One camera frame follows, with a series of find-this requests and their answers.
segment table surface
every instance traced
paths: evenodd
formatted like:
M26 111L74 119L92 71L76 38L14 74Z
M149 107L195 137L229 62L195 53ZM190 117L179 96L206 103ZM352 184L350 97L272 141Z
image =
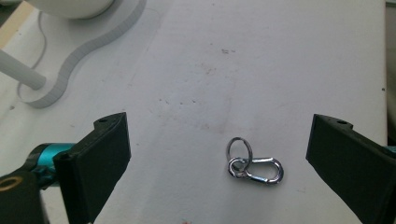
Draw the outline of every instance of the table surface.
M316 113L386 144L384 7L148 0L133 29L78 64L54 105L25 105L16 81L0 76L0 173L39 144L77 142L95 120L125 111L132 158L95 223L360 223L305 153ZM26 50L36 22L33 13L4 51L22 62L37 55ZM228 174L235 136L283 164L281 184ZM60 190L42 196L50 221L67 223Z

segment curved gray strip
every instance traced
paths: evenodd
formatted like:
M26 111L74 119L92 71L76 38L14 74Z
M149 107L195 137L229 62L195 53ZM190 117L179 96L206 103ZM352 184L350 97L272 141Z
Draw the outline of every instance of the curved gray strip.
M70 75L72 74L73 69L76 67L78 62L95 49L99 49L125 34L132 26L134 26L139 17L142 15L146 2L147 0L140 0L128 18L113 30L76 48L71 54L69 54L62 64L55 85L52 87L52 89L42 98L25 103L35 108L43 108L52 105L59 98L61 98L61 96L66 91ZM18 96L21 98L20 86L21 83L18 87Z

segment carabiner clip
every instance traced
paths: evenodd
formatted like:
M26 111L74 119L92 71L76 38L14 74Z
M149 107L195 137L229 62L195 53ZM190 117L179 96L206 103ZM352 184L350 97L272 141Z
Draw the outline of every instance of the carabiner clip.
M245 178L245 179L253 180L253 181L256 181L259 183L263 183L265 185L275 185L275 184L279 183L283 178L283 174L284 174L283 167L280 164L280 162L274 158L255 158L251 162L251 163L269 163L271 165L274 165L277 169L277 174L274 178L271 178L271 179L257 176L257 175L252 175L251 173L248 172L248 169L237 170L237 169L235 169L236 166L234 165L234 163L236 163L236 162L248 163L248 160L236 157L236 158L232 158L228 162L228 172L233 177Z

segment keychain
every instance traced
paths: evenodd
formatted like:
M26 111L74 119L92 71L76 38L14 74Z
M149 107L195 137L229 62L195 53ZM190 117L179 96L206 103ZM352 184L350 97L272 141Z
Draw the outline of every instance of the keychain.
M231 145L235 141L242 141L245 144L245 146L247 147L247 153L248 153L247 159L242 159L240 157L231 158L231 155L230 155ZM228 172L233 177L245 178L245 179L257 181L257 182L263 183L265 185L278 184L283 178L284 172L283 172L283 168L282 168L282 165L280 164L280 162L274 158L253 158L253 151L251 150L251 146L248 143L248 141L245 140L244 138L235 137L235 138L231 139L231 141L228 143L228 146L227 146L226 155L227 155L227 161L228 161ZM252 163L253 164L255 164L255 163L270 163L276 167L277 174L274 178L271 178L271 179L257 176L257 175L252 175L248 171L248 167Z

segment wooden edge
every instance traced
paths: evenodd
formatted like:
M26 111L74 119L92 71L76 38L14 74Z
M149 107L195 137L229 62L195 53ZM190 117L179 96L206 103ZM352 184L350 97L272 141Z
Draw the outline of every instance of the wooden edge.
M18 31L20 26L26 21L27 17L32 13L33 7L27 2L22 2L14 13L0 28L0 49L2 49L11 39L12 36Z

